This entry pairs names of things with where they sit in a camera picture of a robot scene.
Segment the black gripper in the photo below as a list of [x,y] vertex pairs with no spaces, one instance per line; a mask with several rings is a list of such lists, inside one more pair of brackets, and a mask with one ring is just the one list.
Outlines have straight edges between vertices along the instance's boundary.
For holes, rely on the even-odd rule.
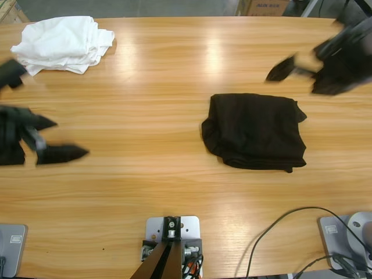
[[[338,95],[371,82],[371,19],[345,26],[313,49],[323,67],[314,75],[312,94]],[[266,81],[285,80],[296,69],[290,56],[268,73]]]
[[[37,131],[55,127],[53,120],[33,113],[28,108],[1,105],[1,166],[24,164],[24,151],[20,146],[21,126],[30,126]],[[78,145],[47,145],[37,151],[37,165],[67,163],[89,154]]]

